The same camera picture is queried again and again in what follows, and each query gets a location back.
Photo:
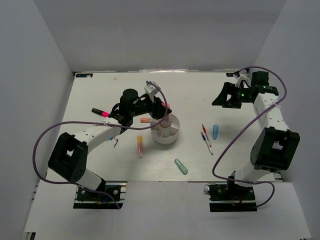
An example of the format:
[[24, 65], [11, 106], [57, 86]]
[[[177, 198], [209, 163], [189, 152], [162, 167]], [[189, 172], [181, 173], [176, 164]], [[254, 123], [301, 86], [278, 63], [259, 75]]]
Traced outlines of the pink capped highlighter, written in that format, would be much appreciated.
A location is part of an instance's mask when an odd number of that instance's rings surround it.
[[[168, 112], [169, 112], [170, 105], [168, 103], [167, 103], [167, 108], [168, 108]], [[160, 126], [163, 128], [168, 128], [168, 127], [170, 127], [170, 125], [171, 125], [171, 118], [170, 118], [170, 114], [168, 113], [165, 116], [164, 120], [160, 123]]]

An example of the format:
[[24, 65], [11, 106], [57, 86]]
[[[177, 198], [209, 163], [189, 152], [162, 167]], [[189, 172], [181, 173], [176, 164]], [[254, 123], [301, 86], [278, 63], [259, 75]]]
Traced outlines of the grey highlighter orange cap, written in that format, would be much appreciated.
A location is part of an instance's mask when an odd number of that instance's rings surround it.
[[140, 123], [146, 123], [146, 124], [149, 124], [152, 122], [152, 119], [151, 118], [141, 118], [140, 119]]

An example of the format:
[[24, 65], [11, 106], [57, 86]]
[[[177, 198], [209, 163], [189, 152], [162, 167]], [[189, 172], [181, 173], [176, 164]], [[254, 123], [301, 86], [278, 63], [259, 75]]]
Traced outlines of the black highlighter pink cap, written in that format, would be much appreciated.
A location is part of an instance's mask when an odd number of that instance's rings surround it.
[[97, 109], [97, 108], [92, 108], [91, 112], [96, 114], [96, 115], [98, 115], [98, 116], [101, 116], [103, 118], [107, 118], [109, 116], [108, 112], [100, 110], [100, 109]]

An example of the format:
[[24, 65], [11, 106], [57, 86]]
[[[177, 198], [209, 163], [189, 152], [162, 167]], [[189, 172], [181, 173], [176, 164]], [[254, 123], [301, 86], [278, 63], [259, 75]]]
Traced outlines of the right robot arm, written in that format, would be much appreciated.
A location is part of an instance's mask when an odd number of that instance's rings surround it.
[[240, 109], [243, 103], [252, 103], [255, 121], [261, 133], [255, 141], [249, 162], [234, 171], [227, 179], [226, 195], [236, 200], [265, 175], [287, 170], [300, 142], [300, 135], [290, 130], [280, 109], [278, 89], [269, 84], [269, 73], [259, 70], [249, 73], [227, 73], [236, 83], [225, 82], [221, 93], [212, 102], [214, 106]]

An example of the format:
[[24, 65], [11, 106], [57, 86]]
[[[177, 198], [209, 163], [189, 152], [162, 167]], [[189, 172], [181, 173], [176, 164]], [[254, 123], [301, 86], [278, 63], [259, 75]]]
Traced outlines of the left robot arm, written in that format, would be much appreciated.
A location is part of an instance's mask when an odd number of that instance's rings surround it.
[[77, 134], [61, 134], [48, 161], [48, 167], [70, 184], [88, 189], [94, 199], [105, 196], [106, 182], [103, 178], [87, 169], [88, 154], [111, 138], [123, 134], [133, 124], [133, 118], [149, 114], [156, 121], [171, 113], [165, 101], [155, 94], [138, 95], [135, 89], [123, 91], [106, 118], [106, 122]]

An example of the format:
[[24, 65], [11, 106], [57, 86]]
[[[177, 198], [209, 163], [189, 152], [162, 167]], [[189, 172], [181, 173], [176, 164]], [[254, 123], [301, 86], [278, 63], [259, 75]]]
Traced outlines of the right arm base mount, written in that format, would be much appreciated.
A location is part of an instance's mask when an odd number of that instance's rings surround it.
[[209, 196], [211, 213], [256, 212], [257, 203], [253, 187], [235, 184], [208, 183], [203, 191]]

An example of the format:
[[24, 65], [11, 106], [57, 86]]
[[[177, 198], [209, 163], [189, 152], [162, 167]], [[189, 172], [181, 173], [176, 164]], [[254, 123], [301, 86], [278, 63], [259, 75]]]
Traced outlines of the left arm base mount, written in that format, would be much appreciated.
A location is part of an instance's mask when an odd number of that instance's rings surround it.
[[104, 192], [109, 194], [112, 200], [105, 193], [93, 193], [78, 187], [74, 197], [74, 209], [99, 209], [99, 210], [119, 210], [122, 208], [127, 191], [127, 182], [107, 181]]

